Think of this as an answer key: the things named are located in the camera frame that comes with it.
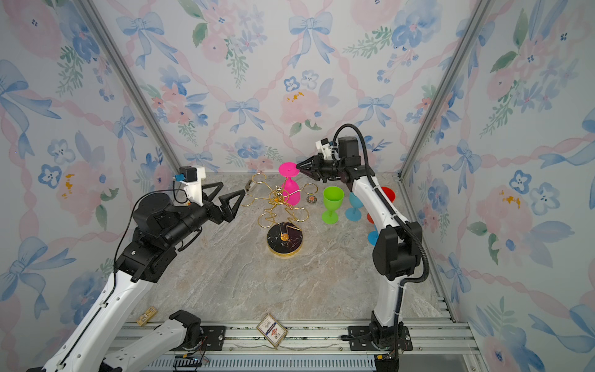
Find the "green wine glass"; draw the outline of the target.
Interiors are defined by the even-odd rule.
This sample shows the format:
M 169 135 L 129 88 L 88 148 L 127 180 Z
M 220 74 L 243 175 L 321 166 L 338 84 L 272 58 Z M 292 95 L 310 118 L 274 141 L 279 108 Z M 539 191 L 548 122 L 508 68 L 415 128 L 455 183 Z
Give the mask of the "green wine glass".
M 323 202 L 325 212 L 322 213 L 322 220 L 328 225 L 334 225 L 339 221 L 337 211 L 342 206 L 344 200 L 344 191 L 336 186 L 329 186 L 323 192 Z

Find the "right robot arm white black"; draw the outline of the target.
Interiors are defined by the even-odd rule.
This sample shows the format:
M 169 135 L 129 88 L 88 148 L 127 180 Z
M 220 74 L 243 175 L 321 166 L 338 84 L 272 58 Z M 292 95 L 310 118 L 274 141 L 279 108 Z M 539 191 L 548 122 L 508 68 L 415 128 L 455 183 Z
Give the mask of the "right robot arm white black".
M 381 276 L 377 304 L 370 330 L 357 340 L 398 357 L 406 338 L 401 318 L 405 285 L 413 278 L 423 255 L 418 241 L 421 227 L 411 223 L 395 208 L 366 160 L 359 155 L 359 141 L 353 136 L 316 143 L 317 154 L 297 165 L 300 173 L 315 181 L 341 181 L 363 203 L 373 220 L 378 238 L 373 248 L 373 264 Z

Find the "red wine glass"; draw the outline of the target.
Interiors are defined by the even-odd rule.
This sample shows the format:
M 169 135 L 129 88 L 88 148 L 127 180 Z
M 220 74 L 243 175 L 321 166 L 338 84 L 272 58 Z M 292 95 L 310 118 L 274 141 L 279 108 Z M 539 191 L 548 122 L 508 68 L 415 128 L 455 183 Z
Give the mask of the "red wine glass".
M 382 186 L 381 188 L 382 188 L 384 194 L 387 195 L 387 197 L 389 198 L 390 202 L 391 203 L 394 203 L 394 201 L 396 199 L 396 194 L 395 194 L 394 190 L 392 190 L 389 187 L 384 187 L 384 186 Z M 372 217 L 371 217 L 370 214 L 367 214 L 367 220 L 370 223 L 374 224 L 374 221 L 373 221 L 373 219 L 372 219 Z

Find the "light blue wine glass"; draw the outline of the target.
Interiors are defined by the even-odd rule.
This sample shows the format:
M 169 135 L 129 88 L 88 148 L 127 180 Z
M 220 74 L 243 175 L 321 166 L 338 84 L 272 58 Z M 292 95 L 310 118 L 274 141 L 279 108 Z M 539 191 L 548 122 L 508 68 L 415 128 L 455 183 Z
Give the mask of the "light blue wine glass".
M 362 219 L 361 209 L 364 207 L 364 204 L 354 193 L 350 193 L 349 202 L 350 207 L 346 210 L 346 218 L 352 222 L 360 221 Z

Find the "cyan wine glass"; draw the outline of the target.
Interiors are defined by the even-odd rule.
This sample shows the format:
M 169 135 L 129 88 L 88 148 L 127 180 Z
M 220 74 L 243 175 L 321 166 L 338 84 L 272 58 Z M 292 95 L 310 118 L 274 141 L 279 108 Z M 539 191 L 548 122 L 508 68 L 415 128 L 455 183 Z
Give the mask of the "cyan wine glass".
M 372 246 L 375 246 L 377 243 L 378 237 L 379 237 L 378 231 L 375 230 L 375 231 L 370 232 L 367 236 L 369 244 L 371 244 Z

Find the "magenta wine glass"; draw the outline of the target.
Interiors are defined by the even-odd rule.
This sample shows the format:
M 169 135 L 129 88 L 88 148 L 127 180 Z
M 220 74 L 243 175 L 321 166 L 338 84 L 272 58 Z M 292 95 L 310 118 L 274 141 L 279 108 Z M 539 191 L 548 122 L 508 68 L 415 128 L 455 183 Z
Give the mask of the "magenta wine glass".
M 286 162 L 279 168 L 279 173 L 285 177 L 285 182 L 282 185 L 282 194 L 284 200 L 291 206 L 296 206 L 301 201 L 301 189 L 294 177 L 299 175 L 299 170 L 295 163 Z

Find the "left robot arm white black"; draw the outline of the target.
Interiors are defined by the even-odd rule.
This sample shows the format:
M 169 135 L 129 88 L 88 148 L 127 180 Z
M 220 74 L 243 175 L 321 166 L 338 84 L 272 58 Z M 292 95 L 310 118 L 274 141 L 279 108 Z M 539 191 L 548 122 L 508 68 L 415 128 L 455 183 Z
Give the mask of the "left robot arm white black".
M 210 195 L 176 206 L 167 192 L 140 198 L 130 216 L 136 223 L 132 241 L 120 251 L 112 275 L 63 347 L 41 371 L 141 371 L 170 350 L 195 351 L 205 341 L 198 316 L 178 310 L 124 350 L 109 353 L 119 330 L 142 297 L 161 279 L 179 252 L 200 236 L 208 222 L 230 223 L 246 192 L 219 195 L 223 183 L 208 184 Z

